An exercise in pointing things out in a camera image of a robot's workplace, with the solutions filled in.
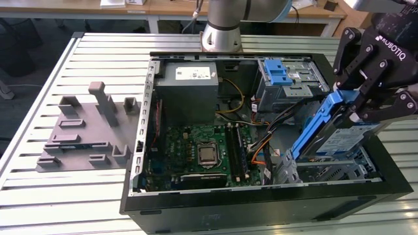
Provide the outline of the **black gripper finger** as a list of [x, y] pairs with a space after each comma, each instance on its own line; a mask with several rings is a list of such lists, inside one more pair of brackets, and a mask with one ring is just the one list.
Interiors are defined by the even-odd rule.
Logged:
[[361, 43], [364, 32], [354, 27], [344, 29], [333, 65], [336, 86], [340, 90], [354, 90], [362, 85], [365, 78], [361, 77], [360, 70], [377, 53], [373, 44]]
[[352, 106], [353, 122], [394, 122], [418, 116], [418, 96], [406, 89], [408, 84], [388, 86], [394, 74], [392, 60], [372, 63], [361, 69], [366, 79]]

